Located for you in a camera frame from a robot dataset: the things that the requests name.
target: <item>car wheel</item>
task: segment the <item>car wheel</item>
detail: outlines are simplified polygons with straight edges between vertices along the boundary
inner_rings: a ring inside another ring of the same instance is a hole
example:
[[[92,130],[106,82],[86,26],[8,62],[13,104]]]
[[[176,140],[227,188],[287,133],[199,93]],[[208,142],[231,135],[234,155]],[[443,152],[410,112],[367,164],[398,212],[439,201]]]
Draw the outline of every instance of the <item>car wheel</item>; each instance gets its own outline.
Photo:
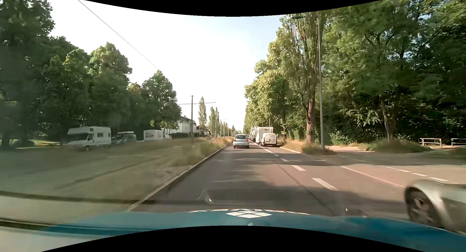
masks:
[[[442,227],[440,216],[432,202],[421,191],[412,191],[407,200],[408,215],[412,222]]]

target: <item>white sky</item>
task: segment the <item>white sky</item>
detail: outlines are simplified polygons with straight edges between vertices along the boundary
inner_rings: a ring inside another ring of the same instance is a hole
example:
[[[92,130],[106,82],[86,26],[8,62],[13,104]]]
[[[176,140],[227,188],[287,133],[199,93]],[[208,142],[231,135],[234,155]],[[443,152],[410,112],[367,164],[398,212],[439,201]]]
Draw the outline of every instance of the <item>white sky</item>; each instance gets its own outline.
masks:
[[[142,84],[157,70],[130,45],[108,28],[78,0],[48,0],[55,21],[53,36],[65,36],[87,53],[108,41],[128,58],[131,82]],[[165,14],[81,0],[97,16],[155,64],[177,92],[178,103],[201,96],[218,107],[219,117],[229,126],[243,128],[246,99],[244,86],[256,74],[254,65],[265,59],[268,44],[281,25],[280,16],[201,17]],[[191,117],[191,106],[181,105]],[[198,105],[193,119],[198,121]]]

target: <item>house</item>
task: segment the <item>house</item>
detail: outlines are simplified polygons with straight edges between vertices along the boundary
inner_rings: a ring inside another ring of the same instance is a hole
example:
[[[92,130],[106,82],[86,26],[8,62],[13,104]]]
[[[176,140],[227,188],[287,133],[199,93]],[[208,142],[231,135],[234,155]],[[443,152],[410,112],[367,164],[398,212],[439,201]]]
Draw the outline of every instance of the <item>house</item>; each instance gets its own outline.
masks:
[[[208,127],[203,127],[203,129],[201,129],[200,126],[197,126],[196,129],[201,136],[211,136],[211,133]]]
[[[177,122],[178,129],[177,130],[169,130],[165,129],[164,134],[174,134],[174,133],[189,133],[189,125],[191,124],[191,119],[187,118],[186,116],[180,117]],[[192,122],[192,132],[196,132],[196,122]]]

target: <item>fence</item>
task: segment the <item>fence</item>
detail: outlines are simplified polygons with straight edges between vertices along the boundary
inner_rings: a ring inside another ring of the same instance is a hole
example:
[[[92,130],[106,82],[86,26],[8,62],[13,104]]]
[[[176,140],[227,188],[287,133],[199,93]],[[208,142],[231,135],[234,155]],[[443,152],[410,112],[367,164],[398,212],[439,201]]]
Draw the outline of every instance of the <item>fence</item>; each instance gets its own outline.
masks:
[[[456,142],[456,143],[455,143],[455,142],[453,142],[453,140],[462,140],[463,143],[461,143],[461,142]],[[457,145],[466,145],[466,138],[452,138],[452,139],[451,139],[451,146],[453,147],[454,144],[457,144]]]
[[[426,142],[426,140],[439,140],[440,142]],[[419,143],[421,143],[423,146],[425,146],[425,144],[439,144],[440,147],[442,147],[442,139],[441,138],[421,138]]]

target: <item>curb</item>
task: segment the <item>curb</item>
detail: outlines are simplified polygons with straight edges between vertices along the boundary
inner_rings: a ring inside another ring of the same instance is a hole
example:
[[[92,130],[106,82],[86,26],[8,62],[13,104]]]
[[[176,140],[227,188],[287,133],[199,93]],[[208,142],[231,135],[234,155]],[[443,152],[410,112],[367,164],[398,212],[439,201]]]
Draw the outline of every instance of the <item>curb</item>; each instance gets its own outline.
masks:
[[[232,143],[229,143],[227,144],[226,146],[224,146],[223,148],[220,148],[219,150],[213,152],[212,154],[210,154],[209,156],[206,156],[204,159],[202,159],[201,161],[197,162],[196,164],[190,166],[188,169],[184,170],[183,172],[179,173],[178,175],[172,177],[170,180],[168,180],[167,182],[165,182],[164,184],[162,184],[160,187],[158,187],[157,189],[155,189],[154,191],[152,191],[150,194],[146,195],[145,197],[143,197],[142,199],[140,199],[139,201],[133,203],[128,209],[127,211],[131,211],[133,209],[135,209],[136,207],[138,207],[140,204],[142,204],[144,201],[148,200],[151,196],[157,194],[157,193],[160,193],[162,191],[165,191],[165,192],[168,192],[170,190],[170,188],[172,187],[172,185],[175,185],[175,184],[178,184],[179,181],[181,181],[183,178],[187,177],[189,175],[190,172],[193,172],[194,170],[196,170],[198,167],[200,167],[200,165],[202,165],[205,161],[209,160],[211,157],[213,157],[215,154],[219,153],[220,151],[222,151],[224,148],[226,148],[227,146],[231,145]]]

